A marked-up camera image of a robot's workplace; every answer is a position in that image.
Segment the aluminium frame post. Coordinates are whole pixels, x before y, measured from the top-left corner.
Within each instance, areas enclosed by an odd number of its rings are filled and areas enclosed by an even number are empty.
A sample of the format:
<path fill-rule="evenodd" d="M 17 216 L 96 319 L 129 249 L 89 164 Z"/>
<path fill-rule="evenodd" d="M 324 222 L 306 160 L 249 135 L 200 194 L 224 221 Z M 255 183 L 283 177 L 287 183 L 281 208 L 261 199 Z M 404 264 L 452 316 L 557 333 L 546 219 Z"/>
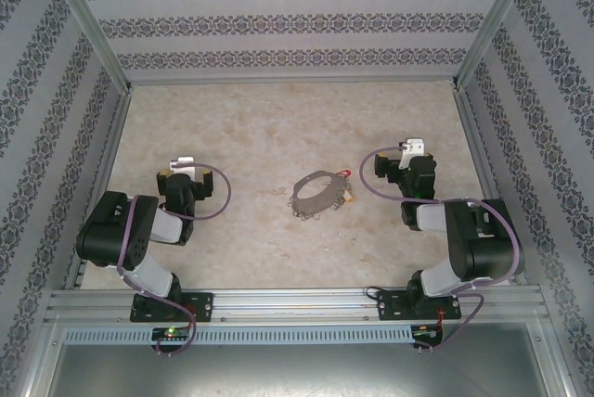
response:
<path fill-rule="evenodd" d="M 66 0 L 66 2 L 91 45 L 97 51 L 111 79 L 122 92 L 128 92 L 131 82 L 125 75 L 122 64 L 117 58 L 116 53 L 112 50 L 108 38 L 87 0 Z"/>
<path fill-rule="evenodd" d="M 452 87 L 455 92 L 459 92 L 473 75 L 475 68 L 479 64 L 486 48 L 495 36 L 512 4 L 513 0 L 494 1 L 463 59 L 458 72 L 453 78 Z"/>

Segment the aluminium side rail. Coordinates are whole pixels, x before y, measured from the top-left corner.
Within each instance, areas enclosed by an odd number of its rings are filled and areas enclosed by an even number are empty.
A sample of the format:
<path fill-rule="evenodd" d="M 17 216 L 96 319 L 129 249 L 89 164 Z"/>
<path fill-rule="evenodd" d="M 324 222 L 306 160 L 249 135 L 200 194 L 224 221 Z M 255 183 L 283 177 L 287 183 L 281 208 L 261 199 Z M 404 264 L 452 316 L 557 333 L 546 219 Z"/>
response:
<path fill-rule="evenodd" d="M 81 264 L 83 263 L 76 251 L 78 234 L 83 229 L 86 220 L 90 217 L 103 193 L 107 190 L 133 91 L 134 88 L 130 86 L 127 91 L 122 94 L 121 99 L 111 116 L 108 134 L 99 154 L 98 166 L 96 167 L 89 197 L 84 206 L 84 214 L 74 233 L 72 255 L 67 265 L 67 274 L 64 276 L 64 281 L 60 287 L 61 289 L 77 288 L 78 276 Z"/>
<path fill-rule="evenodd" d="M 452 91 L 483 196 L 486 199 L 498 199 L 499 194 L 496 189 L 496 183 L 489 169 L 484 146 L 482 144 L 476 122 L 472 116 L 468 98 L 466 97 L 465 93 L 456 86 L 453 87 Z M 521 245 L 519 239 L 516 235 L 513 225 L 508 220 L 506 220 L 504 217 L 498 217 L 498 219 L 510 237 L 513 258 L 508 271 L 503 276 L 492 280 L 477 280 L 475 282 L 477 286 L 498 285 L 504 281 L 512 280 L 518 272 L 518 266 L 521 259 Z"/>

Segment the steel key organizer plate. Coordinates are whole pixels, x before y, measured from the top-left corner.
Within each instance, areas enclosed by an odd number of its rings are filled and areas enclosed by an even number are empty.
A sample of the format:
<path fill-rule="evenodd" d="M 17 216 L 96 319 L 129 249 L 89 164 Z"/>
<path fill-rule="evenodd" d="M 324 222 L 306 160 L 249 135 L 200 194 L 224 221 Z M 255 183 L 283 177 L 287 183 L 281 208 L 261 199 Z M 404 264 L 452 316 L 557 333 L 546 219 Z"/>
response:
<path fill-rule="evenodd" d="M 301 198 L 302 189 L 312 181 L 329 178 L 325 188 L 314 196 Z M 345 202 L 347 194 L 351 193 L 349 177 L 326 171 L 316 171 L 298 181 L 292 191 L 288 206 L 292 214 L 302 220 L 317 218 L 325 210 L 338 210 Z"/>

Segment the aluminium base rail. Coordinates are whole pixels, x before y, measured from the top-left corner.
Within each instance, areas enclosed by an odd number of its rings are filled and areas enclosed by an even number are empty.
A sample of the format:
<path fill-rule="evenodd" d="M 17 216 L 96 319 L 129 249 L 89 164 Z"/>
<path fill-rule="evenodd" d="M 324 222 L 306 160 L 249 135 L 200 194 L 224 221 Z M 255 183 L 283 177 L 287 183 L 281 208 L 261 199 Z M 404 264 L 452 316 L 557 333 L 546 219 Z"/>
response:
<path fill-rule="evenodd" d="M 475 290 L 484 305 L 474 323 L 547 321 L 549 309 L 537 286 Z M 50 295 L 43 322 L 62 326 L 123 326 L 134 292 L 123 289 L 59 290 Z M 362 288 L 215 289 L 213 326 L 321 326 L 375 324 L 375 301 Z"/>

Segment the grey metal tray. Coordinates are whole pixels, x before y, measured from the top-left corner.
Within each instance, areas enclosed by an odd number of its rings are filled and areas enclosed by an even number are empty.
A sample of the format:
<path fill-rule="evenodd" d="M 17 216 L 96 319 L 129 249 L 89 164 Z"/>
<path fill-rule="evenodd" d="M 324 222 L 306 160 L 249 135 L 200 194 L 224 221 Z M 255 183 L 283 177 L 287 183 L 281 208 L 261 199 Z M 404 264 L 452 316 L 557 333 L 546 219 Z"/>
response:
<path fill-rule="evenodd" d="M 475 325 L 435 353 L 406 344 L 62 349 L 50 397 L 549 397 L 527 329 Z"/>

